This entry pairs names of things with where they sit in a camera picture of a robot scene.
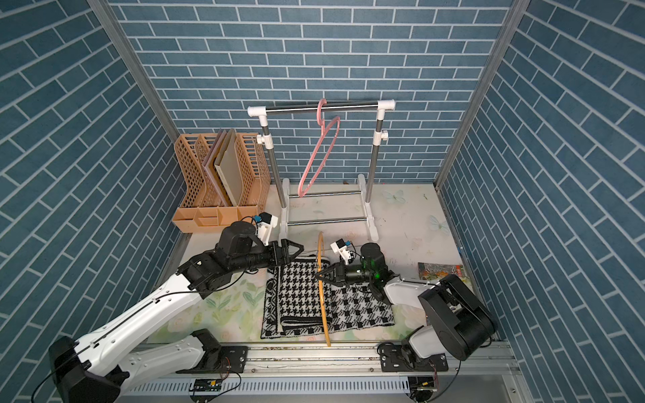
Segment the orange clothes hanger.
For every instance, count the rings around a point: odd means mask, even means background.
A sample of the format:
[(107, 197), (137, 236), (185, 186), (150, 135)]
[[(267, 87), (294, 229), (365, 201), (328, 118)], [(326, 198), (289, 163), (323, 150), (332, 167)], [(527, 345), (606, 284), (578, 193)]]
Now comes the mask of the orange clothes hanger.
[[(320, 232), (317, 238), (317, 272), (322, 269), (322, 256), (324, 251), (324, 234)], [(318, 281), (318, 296), (322, 317), (322, 328), (324, 329), (324, 338), (327, 347), (331, 347), (331, 338), (329, 334), (329, 326), (327, 319), (327, 312), (325, 307), (325, 294), (324, 294), (324, 284), (321, 281)]]

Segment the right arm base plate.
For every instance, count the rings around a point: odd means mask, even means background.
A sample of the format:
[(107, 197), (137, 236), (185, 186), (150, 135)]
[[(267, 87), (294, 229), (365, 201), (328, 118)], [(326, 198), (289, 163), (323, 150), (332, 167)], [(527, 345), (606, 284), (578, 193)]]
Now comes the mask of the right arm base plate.
[(409, 345), (384, 342), (377, 346), (381, 371), (393, 372), (447, 372), (448, 360), (445, 354), (435, 354), (428, 358), (416, 356)]

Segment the houndstooth black white scarf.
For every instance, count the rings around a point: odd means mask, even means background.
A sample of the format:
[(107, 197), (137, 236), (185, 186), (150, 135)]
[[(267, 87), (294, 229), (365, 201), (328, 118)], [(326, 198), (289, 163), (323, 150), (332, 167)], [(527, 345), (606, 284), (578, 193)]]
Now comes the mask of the houndstooth black white scarf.
[(262, 339), (296, 338), (330, 333), (391, 327), (391, 306), (378, 301), (367, 284), (336, 287), (323, 283), (324, 298), (314, 278), (327, 258), (298, 258), (290, 265), (269, 268), (265, 288)]

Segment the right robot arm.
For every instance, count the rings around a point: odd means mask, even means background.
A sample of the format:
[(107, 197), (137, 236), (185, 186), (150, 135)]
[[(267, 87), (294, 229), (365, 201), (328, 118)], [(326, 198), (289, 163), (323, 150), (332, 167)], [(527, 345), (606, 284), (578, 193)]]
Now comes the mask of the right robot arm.
[(340, 260), (319, 270), (317, 280), (337, 287), (366, 284), (379, 302), (425, 312), (425, 326), (398, 344), (384, 342), (378, 346), (384, 372), (446, 371), (448, 354), (463, 362), (497, 332), (485, 304), (455, 274), (435, 282), (404, 280), (388, 268), (377, 243), (366, 243), (358, 254), (352, 254), (347, 243), (339, 240), (332, 244), (332, 250)]

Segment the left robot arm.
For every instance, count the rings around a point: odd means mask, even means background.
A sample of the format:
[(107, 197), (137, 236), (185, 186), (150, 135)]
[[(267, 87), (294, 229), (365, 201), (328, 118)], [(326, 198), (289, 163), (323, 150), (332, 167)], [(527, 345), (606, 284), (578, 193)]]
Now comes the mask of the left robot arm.
[(114, 402), (136, 386), (178, 371), (230, 371), (232, 361), (208, 329), (158, 348), (135, 348), (178, 313), (225, 290), (233, 274), (288, 265), (303, 250), (290, 239), (264, 243), (252, 223), (232, 223), (213, 249), (191, 257), (144, 300), (78, 339), (62, 337), (50, 346), (51, 378), (60, 398)]

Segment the pink clothes hanger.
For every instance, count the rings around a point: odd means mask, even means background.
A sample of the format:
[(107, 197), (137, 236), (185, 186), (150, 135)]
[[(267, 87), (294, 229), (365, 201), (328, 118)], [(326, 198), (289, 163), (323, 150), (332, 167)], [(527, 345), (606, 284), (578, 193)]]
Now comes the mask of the pink clothes hanger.
[[(301, 179), (298, 183), (298, 187), (297, 187), (298, 197), (306, 196), (307, 193), (312, 188), (312, 186), (314, 185), (315, 181), (317, 181), (317, 178), (319, 177), (319, 175), (322, 172), (322, 169), (326, 165), (329, 159), (329, 156), (339, 137), (339, 132), (341, 128), (341, 119), (340, 117), (334, 117), (329, 123), (325, 121), (324, 114), (323, 114), (323, 106), (326, 106), (327, 104), (328, 102), (325, 98), (322, 98), (317, 104), (316, 120), (317, 120), (317, 124), (319, 125), (320, 136), (317, 141), (317, 144), (314, 147), (314, 150), (312, 151), (312, 154), (310, 155), (306, 168), (302, 173)], [(312, 170), (313, 163), (317, 159), (317, 154), (324, 146), (324, 140), (326, 139), (326, 137), (328, 136), (332, 128), (335, 128), (335, 132), (334, 132), (334, 136), (332, 137), (331, 143), (329, 144), (329, 147), (327, 147), (327, 151), (324, 157), (322, 158), (322, 160), (320, 161), (320, 164), (318, 165), (316, 171), (312, 174), (312, 176), (309, 176), (310, 171)]]

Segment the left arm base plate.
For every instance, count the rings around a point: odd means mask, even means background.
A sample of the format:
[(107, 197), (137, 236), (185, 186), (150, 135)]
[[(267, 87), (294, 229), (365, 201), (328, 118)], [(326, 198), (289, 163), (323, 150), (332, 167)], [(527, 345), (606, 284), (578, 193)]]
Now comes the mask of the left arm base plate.
[(206, 352), (191, 369), (177, 371), (178, 374), (239, 373), (243, 374), (249, 348), (243, 345), (228, 345)]

